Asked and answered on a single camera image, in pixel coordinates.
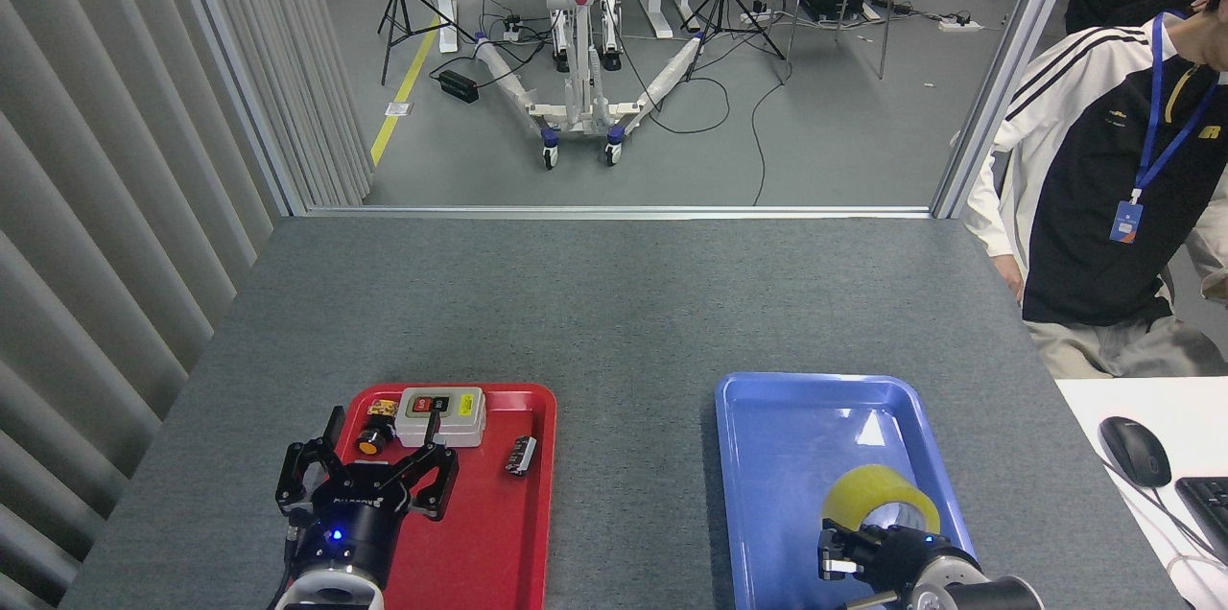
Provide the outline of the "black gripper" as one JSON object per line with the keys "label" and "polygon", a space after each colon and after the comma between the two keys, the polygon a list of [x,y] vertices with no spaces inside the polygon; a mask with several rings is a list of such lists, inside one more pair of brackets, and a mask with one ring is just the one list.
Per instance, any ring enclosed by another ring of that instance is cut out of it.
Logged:
{"label": "black gripper", "polygon": [[[904,608],[907,593],[912,592],[923,569],[937,558],[957,558],[971,567],[971,557],[964,549],[952,545],[939,535],[907,527],[849,528],[833,518],[823,518],[819,561],[817,573],[823,581],[842,581],[849,574],[860,574],[873,592],[894,593],[893,600],[883,601],[885,608]],[[867,556],[862,566],[856,558],[842,556]]]}
{"label": "black gripper", "polygon": [[[402,520],[418,512],[441,520],[456,475],[456,449],[435,442],[441,412],[431,411],[424,443],[391,465],[377,466],[372,487],[356,487],[356,479],[343,464],[341,446],[345,407],[332,409],[323,434],[293,441],[282,461],[273,497],[289,518],[316,518],[307,527],[291,563],[293,578],[307,572],[333,568],[368,576],[386,583],[395,552]],[[324,479],[307,491],[305,477],[319,465]]]}

